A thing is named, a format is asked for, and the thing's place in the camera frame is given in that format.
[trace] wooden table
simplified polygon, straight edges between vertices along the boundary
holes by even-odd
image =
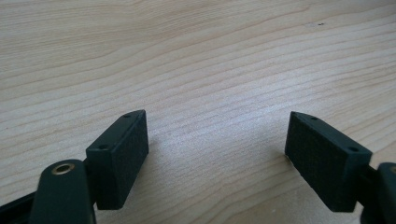
[[[0,204],[118,116],[150,153],[98,223],[358,223],[284,157],[290,111],[396,161],[393,0],[0,2]]]

